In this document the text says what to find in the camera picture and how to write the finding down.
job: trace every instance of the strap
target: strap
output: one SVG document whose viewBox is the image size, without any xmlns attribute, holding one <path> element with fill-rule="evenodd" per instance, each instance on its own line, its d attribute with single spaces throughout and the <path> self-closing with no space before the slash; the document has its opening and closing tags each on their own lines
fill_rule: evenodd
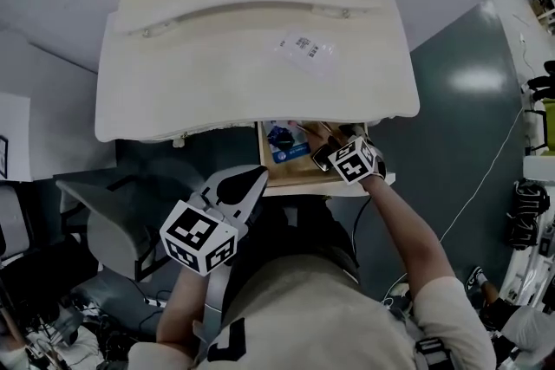
<svg viewBox="0 0 555 370">
<path fill-rule="evenodd" d="M 424 357 L 428 370 L 454 370 L 453 362 L 443 341 L 438 338 L 427 338 L 416 342 L 416 352 Z"/>
</svg>

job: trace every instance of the white cable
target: white cable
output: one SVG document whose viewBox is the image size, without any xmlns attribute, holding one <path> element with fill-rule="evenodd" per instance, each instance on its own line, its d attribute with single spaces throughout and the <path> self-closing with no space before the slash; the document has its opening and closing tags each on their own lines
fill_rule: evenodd
<svg viewBox="0 0 555 370">
<path fill-rule="evenodd" d="M 499 156 L 501 155 L 501 152 L 503 151 L 503 148 L 505 148 L 505 145 L 507 143 L 507 141 L 509 140 L 509 138 L 511 137 L 511 133 L 513 132 L 514 126 L 517 124 L 517 121 L 519 120 L 519 116 L 522 114 L 523 108 L 521 108 L 519 110 L 519 112 L 517 113 L 517 116 L 514 118 L 514 122 L 511 125 L 511 128 L 509 129 L 509 133 L 507 134 L 505 140 L 503 141 L 503 143 L 501 144 L 500 149 L 497 151 L 497 154 L 495 155 L 495 157 L 493 158 L 492 164 L 489 166 L 486 174 L 484 175 L 484 177 L 482 178 L 482 180 L 480 181 L 480 184 L 478 185 L 478 188 L 476 188 L 476 191 L 474 192 L 474 194 L 470 197 L 470 199 L 468 199 L 468 201 L 462 206 L 462 208 L 460 209 L 459 213 L 457 214 L 457 216 L 454 217 L 453 222 L 447 227 L 447 229 L 445 230 L 445 232 L 443 233 L 443 236 L 441 236 L 440 238 L 440 243 L 443 242 L 443 239 L 445 238 L 445 236 L 447 235 L 447 233 L 453 228 L 454 223 L 457 222 L 457 219 L 459 218 L 459 216 L 462 214 L 462 212 L 468 207 L 468 204 L 470 204 L 473 199 L 476 197 L 476 195 L 478 194 L 478 191 L 480 191 L 480 188 L 484 185 L 484 182 L 486 181 L 487 176 L 489 176 L 489 173 L 492 172 L 493 166 L 495 165 L 495 162 L 497 161 L 497 159 L 499 158 Z M 389 287 L 388 292 L 385 294 L 385 296 L 383 297 L 383 301 L 385 301 L 387 299 L 387 297 L 389 296 L 389 292 L 391 291 L 391 289 L 403 278 L 407 275 L 407 273 L 405 273 L 403 276 L 401 276 L 399 279 L 397 279 L 395 282 L 393 282 L 393 284 L 391 285 L 391 287 Z"/>
</svg>

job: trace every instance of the label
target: label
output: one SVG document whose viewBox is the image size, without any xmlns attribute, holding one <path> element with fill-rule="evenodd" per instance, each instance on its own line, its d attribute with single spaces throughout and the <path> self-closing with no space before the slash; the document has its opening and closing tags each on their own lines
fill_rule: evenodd
<svg viewBox="0 0 555 370">
<path fill-rule="evenodd" d="M 335 45 L 309 33 L 289 33 L 274 51 L 311 75 L 324 78 L 335 73 Z"/>
</svg>

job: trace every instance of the floor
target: floor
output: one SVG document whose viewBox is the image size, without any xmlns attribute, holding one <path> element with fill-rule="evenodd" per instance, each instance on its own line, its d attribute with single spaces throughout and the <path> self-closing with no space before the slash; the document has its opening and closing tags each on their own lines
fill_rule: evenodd
<svg viewBox="0 0 555 370">
<path fill-rule="evenodd" d="M 370 128 L 370 136 L 397 173 L 394 188 L 441 236 L 470 199 L 486 174 L 521 108 L 512 53 L 493 2 L 487 1 L 461 17 L 412 53 L 421 111 L 413 119 L 392 119 Z M 506 212 L 513 181 L 522 174 L 524 126 L 519 121 L 476 198 L 460 215 L 444 246 L 455 273 L 464 279 L 477 263 L 501 284 L 512 250 L 504 245 Z M 140 182 L 125 192 L 143 216 L 159 226 L 179 198 L 186 198 L 217 170 L 256 164 L 252 129 L 234 128 L 202 133 L 180 149 L 171 143 L 118 142 L 118 168 L 64 177 L 107 185 L 129 173 Z M 50 239 L 59 236 L 59 194 L 53 181 L 38 183 Z M 365 198 L 333 198 L 329 207 L 347 230 Z M 356 233 L 362 286 L 382 298 L 403 267 L 381 219 L 370 205 Z M 169 290 L 179 266 L 169 263 L 141 283 L 156 296 Z M 129 328 L 156 311 L 127 279 L 103 270 L 83 285 L 96 302 Z M 143 325 L 153 332 L 158 317 Z"/>
</svg>

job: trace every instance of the t-shirt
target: t-shirt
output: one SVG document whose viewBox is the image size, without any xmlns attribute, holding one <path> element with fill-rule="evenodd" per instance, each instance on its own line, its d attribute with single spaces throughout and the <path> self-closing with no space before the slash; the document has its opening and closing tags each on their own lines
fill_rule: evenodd
<svg viewBox="0 0 555 370">
<path fill-rule="evenodd" d="M 428 283 L 414 300 L 427 337 L 443 340 L 467 370 L 494 369 L 495 354 L 479 317 L 454 277 Z M 415 341 L 405 324 L 334 263 L 286 256 L 267 263 L 241 289 L 199 369 L 410 369 Z M 129 370 L 183 370 L 193 357 L 138 343 Z"/>
<path fill-rule="evenodd" d="M 520 307 L 506 322 L 501 334 L 520 350 L 516 364 L 532 366 L 555 348 L 555 315 L 533 307 Z"/>
</svg>

